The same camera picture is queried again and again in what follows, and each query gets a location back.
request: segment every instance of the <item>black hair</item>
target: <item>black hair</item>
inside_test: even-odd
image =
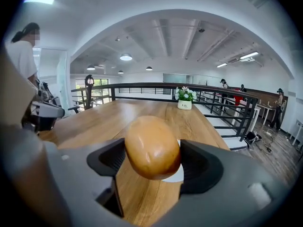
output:
[[[40,30],[40,27],[36,23],[29,23],[24,27],[22,31],[18,31],[15,36],[12,38],[11,42],[15,43],[21,40],[26,35],[33,35],[36,30]]]

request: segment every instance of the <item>white t-shirt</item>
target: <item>white t-shirt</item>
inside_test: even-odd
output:
[[[20,72],[20,74],[28,79],[37,73],[37,67],[34,62],[33,46],[28,41],[18,41],[7,46],[8,55]]]

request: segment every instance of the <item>ceiling beam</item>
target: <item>ceiling beam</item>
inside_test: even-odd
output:
[[[157,20],[157,19],[154,20],[153,25],[156,27],[156,29],[158,31],[158,35],[160,37],[160,42],[161,42],[161,45],[162,45],[162,48],[163,48],[163,51],[164,51],[164,55],[168,56],[169,54],[168,54],[168,50],[167,50],[167,44],[166,44],[166,41],[164,39],[163,30],[162,30],[160,21]]]
[[[234,30],[228,31],[227,29],[224,31],[223,36],[219,36],[200,56],[198,62],[204,61],[210,54],[215,52],[216,48],[218,48],[221,44],[223,44],[230,36],[235,33]]]
[[[190,28],[188,30],[188,36],[187,36],[187,40],[185,42],[184,52],[183,52],[183,55],[182,55],[182,58],[184,58],[184,59],[187,57],[190,45],[193,42],[193,38],[196,34],[199,22],[200,21],[198,19],[194,19],[190,23]]]
[[[118,53],[119,56],[121,56],[121,55],[123,54],[122,51],[119,51],[119,50],[117,50],[117,49],[115,49],[115,48],[113,48],[113,47],[111,47],[111,46],[109,46],[109,45],[107,45],[107,44],[102,44],[101,42],[97,42],[97,44],[100,45],[100,46],[104,46],[104,47],[106,47],[106,48],[108,48],[108,49],[110,49],[110,50],[112,50],[112,51]]]
[[[127,27],[124,29],[124,31],[127,33],[127,36],[131,38],[151,59],[153,59],[153,54],[149,51],[149,49],[134,35],[134,30]]]

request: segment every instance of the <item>bag on floor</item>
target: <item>bag on floor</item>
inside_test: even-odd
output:
[[[262,137],[260,135],[258,135],[256,131],[253,131],[253,132],[249,131],[246,134],[246,136],[244,137],[244,141],[247,143],[248,148],[250,147],[250,144],[252,144],[255,141],[259,141],[261,139],[262,139]]]

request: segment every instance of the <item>wooden tabletop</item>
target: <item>wooden tabletop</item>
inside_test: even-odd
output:
[[[194,140],[229,150],[194,105],[192,110],[180,110],[173,102],[132,99],[119,99],[59,120],[51,131],[42,132],[40,137],[58,148],[100,143],[123,138],[130,122],[142,115],[164,119],[178,140]],[[116,181],[125,219],[139,226],[150,226],[163,216],[178,201],[182,184],[145,179],[132,169],[127,157]]]

